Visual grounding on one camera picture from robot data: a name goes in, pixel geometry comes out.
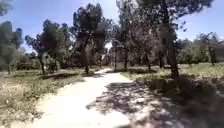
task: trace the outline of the blue sky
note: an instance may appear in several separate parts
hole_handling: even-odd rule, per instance
[[[0,17],[0,23],[11,21],[13,28],[22,28],[23,36],[42,32],[42,23],[49,19],[58,23],[67,23],[72,25],[73,13],[87,3],[100,3],[104,16],[118,20],[118,9],[116,0],[13,0],[11,2],[13,9],[3,17]],[[186,16],[181,21],[186,21],[186,32],[178,32],[178,38],[188,38],[193,40],[200,33],[216,32],[221,39],[224,39],[224,9],[223,0],[214,0],[212,8],[205,9],[201,13]],[[23,47],[27,52],[31,52],[25,42]]]

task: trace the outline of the foliage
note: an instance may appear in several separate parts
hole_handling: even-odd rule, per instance
[[[189,40],[179,40],[178,41],[178,61],[180,63],[201,63],[201,62],[208,62],[211,60],[211,55],[213,60],[216,62],[216,53],[215,48],[212,48],[212,45],[217,45],[218,40],[214,40],[214,36],[212,38],[206,39],[208,42],[213,43],[206,43],[205,38],[199,36],[199,38],[195,39],[193,42]]]
[[[0,35],[0,62],[10,74],[12,66],[15,67],[19,59],[19,48],[23,43],[22,29],[13,32],[11,23],[4,22],[0,25]]]
[[[41,42],[44,51],[50,55],[55,61],[63,62],[65,55],[71,46],[68,25],[63,24],[60,27],[57,23],[49,20],[44,21],[43,33],[41,34]]]
[[[216,60],[216,53],[215,49],[212,47],[212,45],[217,45],[218,44],[218,37],[215,35],[215,33],[209,33],[209,34],[200,34],[198,37],[201,41],[202,44],[204,44],[207,49],[208,49],[208,54],[209,54],[209,60],[211,64],[214,66],[215,63],[217,62]]]
[[[80,7],[74,13],[73,20],[74,23],[71,32],[76,37],[77,43],[79,43],[78,51],[81,53],[81,62],[85,66],[86,73],[88,74],[88,55],[91,49],[93,53],[96,53],[95,51],[103,51],[110,20],[102,17],[100,4],[88,4],[86,8]]]
[[[26,43],[28,46],[31,46],[37,53],[37,58],[41,64],[41,70],[42,70],[42,73],[45,74],[45,67],[44,67],[44,54],[46,53],[45,52],[45,49],[44,49],[44,45],[43,45],[43,42],[41,42],[41,36],[40,35],[37,35],[36,38],[32,38],[30,36],[26,36],[25,37],[25,40],[26,40]]]
[[[36,53],[21,53],[20,59],[17,64],[17,70],[31,70],[40,69],[40,62],[36,56]]]
[[[182,0],[137,0],[141,14],[147,18],[154,28],[158,28],[159,37],[167,47],[171,72],[177,78],[178,67],[175,55],[173,29],[182,28],[174,21],[188,14],[200,12],[204,7],[210,7],[212,0],[182,1]]]
[[[0,1],[0,16],[5,15],[8,12],[8,9],[10,9],[10,0],[1,0]]]

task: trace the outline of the tree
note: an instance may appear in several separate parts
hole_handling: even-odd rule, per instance
[[[161,32],[160,39],[168,49],[168,59],[171,65],[171,76],[178,79],[179,72],[176,61],[174,40],[172,37],[175,20],[188,14],[200,12],[204,7],[210,7],[213,0],[138,0],[142,15],[146,16]]]
[[[71,33],[70,33],[70,28],[66,23],[63,23],[61,25],[61,31],[63,32],[64,35],[64,51],[63,51],[63,57],[59,59],[61,68],[68,68],[69,66],[69,61],[71,60],[72,56],[72,48],[74,46],[74,41],[71,40]]]
[[[111,29],[108,32],[108,41],[111,42],[112,48],[109,50],[109,56],[111,59],[114,58],[114,70],[117,70],[117,61],[118,61],[118,52],[122,51],[124,48],[124,44],[121,42],[122,38],[122,29],[121,26],[115,24],[113,21],[111,22]]]
[[[120,11],[119,19],[121,26],[120,42],[124,47],[124,70],[127,71],[128,64],[128,51],[129,51],[129,39],[130,39],[130,20],[131,11],[133,10],[133,4],[129,1],[117,1],[117,6]]]
[[[141,18],[136,18],[132,21],[131,37],[135,43],[138,43],[144,51],[144,56],[148,65],[149,71],[151,70],[152,61],[155,59],[155,48],[159,43],[150,30],[147,21]]]
[[[0,25],[0,61],[7,66],[8,74],[11,73],[12,66],[19,60],[19,47],[22,41],[22,29],[12,31],[12,24],[4,22]]]
[[[195,44],[194,61],[196,61],[197,63],[208,62],[209,57],[207,54],[207,46],[199,39],[195,39],[193,43]]]
[[[25,40],[26,40],[27,45],[31,46],[36,51],[37,58],[41,64],[42,73],[45,74],[45,67],[44,67],[44,61],[43,61],[45,49],[44,49],[44,45],[41,42],[40,35],[37,35],[36,38],[26,36]]]
[[[31,52],[29,54],[29,58],[32,60],[32,59],[35,59],[36,58],[36,53],[35,52]]]
[[[202,33],[198,36],[198,38],[201,41],[201,43],[207,46],[210,62],[212,66],[214,66],[216,63],[216,53],[212,45],[216,45],[219,42],[218,37],[214,33],[211,32],[209,34]]]
[[[31,59],[29,58],[29,54],[20,51],[20,59],[17,64],[17,70],[20,70],[20,69],[28,70],[28,69],[31,69],[31,67],[32,67],[32,62],[31,62]]]
[[[0,16],[5,15],[8,12],[8,9],[11,6],[9,5],[9,0],[1,0],[0,1]]]
[[[58,23],[45,20],[43,23],[43,33],[41,34],[41,42],[45,52],[55,60],[55,70],[58,70],[58,62],[63,62],[66,48],[70,38],[68,34],[67,24],[63,24],[62,28]]]
[[[187,42],[186,47],[180,50],[178,60],[180,63],[188,63],[189,65],[193,62],[195,47],[192,42]]]
[[[90,46],[90,56],[92,61],[102,67],[103,55],[106,54],[106,44],[111,40],[110,39],[110,29],[112,28],[112,20],[102,18],[98,24],[97,29],[92,36],[92,45]]]
[[[86,8],[79,8],[73,15],[74,23],[72,33],[77,42],[80,43],[81,61],[85,66],[85,71],[89,73],[89,58],[87,45],[92,42],[94,32],[102,19],[102,8],[100,4],[88,4]]]

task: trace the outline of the gravel path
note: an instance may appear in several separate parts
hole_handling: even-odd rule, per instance
[[[103,74],[110,69],[96,72],[100,75],[84,78],[84,82],[67,85],[57,95],[46,95],[36,108],[43,112],[41,119],[33,123],[14,122],[12,128],[114,128],[129,123],[119,112],[102,115],[86,106],[107,90],[106,86],[116,82],[131,82],[119,73]]]

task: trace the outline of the ground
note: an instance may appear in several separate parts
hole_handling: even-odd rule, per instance
[[[181,65],[180,79],[169,69],[101,70],[38,100],[41,118],[12,128],[222,128],[224,68]]]
[[[56,93],[69,83],[82,80],[82,70],[73,69],[41,75],[38,70],[17,71],[11,75],[0,73],[0,125],[12,121],[32,121],[41,113],[36,101],[46,93]]]

